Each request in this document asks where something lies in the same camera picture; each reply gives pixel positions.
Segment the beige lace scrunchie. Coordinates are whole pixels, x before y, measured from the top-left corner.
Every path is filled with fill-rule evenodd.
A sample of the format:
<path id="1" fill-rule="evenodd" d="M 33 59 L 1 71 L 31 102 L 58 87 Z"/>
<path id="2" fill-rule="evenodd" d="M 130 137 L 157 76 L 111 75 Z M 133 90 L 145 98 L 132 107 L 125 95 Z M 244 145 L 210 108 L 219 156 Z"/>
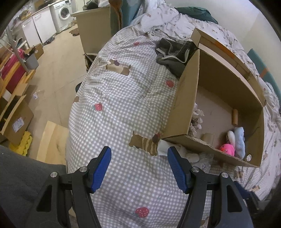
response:
<path id="1" fill-rule="evenodd" d="M 204 112 L 198 108 L 198 105 L 194 103 L 191 123 L 189 125 L 188 135 L 191 137 L 196 137 L 197 131 L 202 129 L 201 124 L 203 123 Z"/>

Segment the pink plush toy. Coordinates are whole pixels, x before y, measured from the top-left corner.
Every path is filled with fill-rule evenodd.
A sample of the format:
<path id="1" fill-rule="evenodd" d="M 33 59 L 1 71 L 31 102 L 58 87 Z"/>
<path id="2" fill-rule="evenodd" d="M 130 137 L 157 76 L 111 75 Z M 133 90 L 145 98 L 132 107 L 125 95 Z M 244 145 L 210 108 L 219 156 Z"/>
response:
<path id="1" fill-rule="evenodd" d="M 222 145 L 219 148 L 219 150 L 221 152 L 224 152 L 225 154 L 228 154 L 229 156 L 234 156 L 234 154 L 235 154 L 234 147 L 231 144 L 229 144 L 229 143 L 226 143 L 226 144 Z"/>

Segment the light blue plush toy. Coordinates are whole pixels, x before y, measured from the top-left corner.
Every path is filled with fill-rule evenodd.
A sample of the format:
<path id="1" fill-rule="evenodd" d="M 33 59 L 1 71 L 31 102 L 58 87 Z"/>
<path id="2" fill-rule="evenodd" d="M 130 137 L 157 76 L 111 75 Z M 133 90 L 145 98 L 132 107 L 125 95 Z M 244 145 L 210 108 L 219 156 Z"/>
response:
<path id="1" fill-rule="evenodd" d="M 244 128 L 234 128 L 235 135 L 235 156 L 243 160 L 245 157 Z"/>

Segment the cardboard tube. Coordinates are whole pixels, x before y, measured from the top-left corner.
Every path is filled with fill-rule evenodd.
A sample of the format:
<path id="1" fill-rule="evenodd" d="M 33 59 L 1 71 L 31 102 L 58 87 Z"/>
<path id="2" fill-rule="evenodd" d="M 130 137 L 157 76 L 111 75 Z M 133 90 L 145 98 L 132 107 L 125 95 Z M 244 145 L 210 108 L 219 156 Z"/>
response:
<path id="1" fill-rule="evenodd" d="M 232 110 L 232 125 L 237 126 L 238 125 L 238 110 L 233 109 Z"/>
<path id="2" fill-rule="evenodd" d="M 214 134 L 212 133 L 204 133 L 201 136 L 201 140 L 203 140 L 204 142 L 206 142 L 206 144 L 213 146 L 213 142 L 214 142 Z"/>

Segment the wooden board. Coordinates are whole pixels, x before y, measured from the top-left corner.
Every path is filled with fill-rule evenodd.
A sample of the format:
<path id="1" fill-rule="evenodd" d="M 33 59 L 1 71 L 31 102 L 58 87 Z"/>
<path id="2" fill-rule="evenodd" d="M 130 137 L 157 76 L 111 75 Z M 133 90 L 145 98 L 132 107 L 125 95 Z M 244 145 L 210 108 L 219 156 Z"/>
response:
<path id="1" fill-rule="evenodd" d="M 36 160 L 48 164 L 66 165 L 66 143 L 69 129 L 47 121 Z"/>

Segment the checkered bed cover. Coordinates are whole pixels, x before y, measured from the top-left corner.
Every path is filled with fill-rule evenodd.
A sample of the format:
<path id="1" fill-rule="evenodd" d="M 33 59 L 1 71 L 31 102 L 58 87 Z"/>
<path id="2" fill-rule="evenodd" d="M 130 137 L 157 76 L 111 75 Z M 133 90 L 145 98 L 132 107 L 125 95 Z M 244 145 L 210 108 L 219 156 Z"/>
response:
<path id="1" fill-rule="evenodd" d="M 227 29 L 211 22 L 136 22 L 103 47 L 78 91 L 69 118 L 67 167 L 74 172 L 104 146 L 112 160 L 93 203 L 103 227 L 176 227 L 187 196 L 168 160 L 130 146 L 134 134 L 162 135 L 178 80 L 156 62 L 162 38 L 189 40 L 195 28 L 211 35 L 257 70 Z"/>

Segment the yellow foam piece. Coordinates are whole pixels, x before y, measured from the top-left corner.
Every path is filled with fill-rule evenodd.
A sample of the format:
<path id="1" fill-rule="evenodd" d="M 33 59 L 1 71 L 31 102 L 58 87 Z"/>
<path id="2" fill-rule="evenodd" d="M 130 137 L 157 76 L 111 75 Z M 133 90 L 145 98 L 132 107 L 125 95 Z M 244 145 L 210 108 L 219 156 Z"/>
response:
<path id="1" fill-rule="evenodd" d="M 9 149 L 13 152 L 26 156 L 28 153 L 28 150 L 30 148 L 31 142 L 32 142 L 32 136 L 29 131 L 25 131 L 24 135 L 22 136 L 21 142 L 19 145 L 13 145 L 11 142 L 9 143 Z"/>

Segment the cardboard box with label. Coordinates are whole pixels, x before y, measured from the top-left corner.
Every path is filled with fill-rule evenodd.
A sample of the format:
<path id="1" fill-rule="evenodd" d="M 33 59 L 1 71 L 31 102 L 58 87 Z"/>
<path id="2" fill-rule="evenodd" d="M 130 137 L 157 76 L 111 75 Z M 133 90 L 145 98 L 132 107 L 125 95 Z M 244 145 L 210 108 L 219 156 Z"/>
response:
<path id="1" fill-rule="evenodd" d="M 14 145 L 19 145 L 34 114 L 26 95 L 13 95 L 1 112 L 1 135 Z"/>

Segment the teal pillow with orange stripe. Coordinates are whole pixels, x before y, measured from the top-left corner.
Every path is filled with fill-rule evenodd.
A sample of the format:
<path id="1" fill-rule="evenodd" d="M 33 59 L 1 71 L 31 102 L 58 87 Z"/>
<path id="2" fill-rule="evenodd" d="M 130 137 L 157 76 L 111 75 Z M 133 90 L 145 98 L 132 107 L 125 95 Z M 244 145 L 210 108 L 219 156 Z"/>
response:
<path id="1" fill-rule="evenodd" d="M 264 82 L 271 84 L 275 94 L 278 97 L 279 103 L 280 103 L 280 89 L 278 88 L 272 74 L 267 69 L 267 66 L 264 64 L 262 59 L 258 56 L 258 54 L 254 51 L 253 48 L 249 50 L 247 55 L 252 60 L 252 62 L 255 64 L 257 71 L 259 72 L 260 77 L 264 80 Z"/>

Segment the grey bin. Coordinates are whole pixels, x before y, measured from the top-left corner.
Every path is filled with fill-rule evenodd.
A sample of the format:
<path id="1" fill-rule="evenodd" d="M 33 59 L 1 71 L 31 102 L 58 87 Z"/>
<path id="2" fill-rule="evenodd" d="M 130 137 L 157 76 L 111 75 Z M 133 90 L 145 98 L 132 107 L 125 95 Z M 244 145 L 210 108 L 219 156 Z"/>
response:
<path id="1" fill-rule="evenodd" d="M 26 67 L 30 70 L 35 70 L 38 68 L 39 66 L 39 63 L 36 59 L 36 56 L 34 53 L 32 54 L 24 54 L 24 63 L 26 65 Z"/>

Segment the cardboard side table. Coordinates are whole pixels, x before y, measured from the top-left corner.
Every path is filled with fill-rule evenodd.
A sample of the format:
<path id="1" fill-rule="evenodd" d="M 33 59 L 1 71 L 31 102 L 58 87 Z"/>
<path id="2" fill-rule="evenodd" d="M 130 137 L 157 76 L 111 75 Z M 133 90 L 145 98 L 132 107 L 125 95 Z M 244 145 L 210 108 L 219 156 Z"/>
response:
<path id="1" fill-rule="evenodd" d="M 110 9 L 97 8 L 77 11 L 76 18 L 84 53 L 98 54 L 111 39 Z"/>

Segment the white kitchen cabinet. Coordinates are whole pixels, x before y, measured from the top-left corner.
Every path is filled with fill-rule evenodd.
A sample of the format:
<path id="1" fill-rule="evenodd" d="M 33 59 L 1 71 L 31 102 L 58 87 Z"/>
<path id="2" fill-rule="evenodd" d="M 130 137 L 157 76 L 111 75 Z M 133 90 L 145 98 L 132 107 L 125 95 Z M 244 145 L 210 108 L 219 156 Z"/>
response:
<path id="1" fill-rule="evenodd" d="M 29 47 L 45 43 L 56 34 L 50 7 L 47 6 L 24 20 L 21 30 Z"/>

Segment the dark green cloth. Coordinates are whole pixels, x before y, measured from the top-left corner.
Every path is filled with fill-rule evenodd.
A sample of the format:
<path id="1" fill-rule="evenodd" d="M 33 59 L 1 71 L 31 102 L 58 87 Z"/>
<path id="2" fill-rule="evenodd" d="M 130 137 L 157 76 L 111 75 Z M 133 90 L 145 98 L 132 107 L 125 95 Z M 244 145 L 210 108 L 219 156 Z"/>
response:
<path id="1" fill-rule="evenodd" d="M 218 24 L 217 20 L 211 15 L 211 13 L 201 7 L 177 7 L 175 8 L 179 13 L 188 15 L 194 19 L 209 21 Z"/>

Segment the white washing machine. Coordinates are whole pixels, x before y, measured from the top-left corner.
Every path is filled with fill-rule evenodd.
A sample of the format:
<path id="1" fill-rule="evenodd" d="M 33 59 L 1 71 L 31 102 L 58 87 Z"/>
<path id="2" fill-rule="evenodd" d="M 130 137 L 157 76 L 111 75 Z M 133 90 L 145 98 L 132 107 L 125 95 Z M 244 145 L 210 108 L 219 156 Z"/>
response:
<path id="1" fill-rule="evenodd" d="M 71 1 L 53 3 L 50 6 L 50 12 L 57 34 L 64 31 L 73 20 Z"/>

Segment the teal sofa cushion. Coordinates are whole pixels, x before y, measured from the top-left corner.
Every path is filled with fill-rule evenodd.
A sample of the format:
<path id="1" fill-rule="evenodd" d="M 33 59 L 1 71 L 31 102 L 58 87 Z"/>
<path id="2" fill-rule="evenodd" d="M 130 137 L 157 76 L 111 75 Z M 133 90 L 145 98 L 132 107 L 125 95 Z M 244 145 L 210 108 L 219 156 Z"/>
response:
<path id="1" fill-rule="evenodd" d="M 110 32 L 113 37 L 119 30 L 127 27 L 137 17 L 145 1 L 109 0 Z"/>

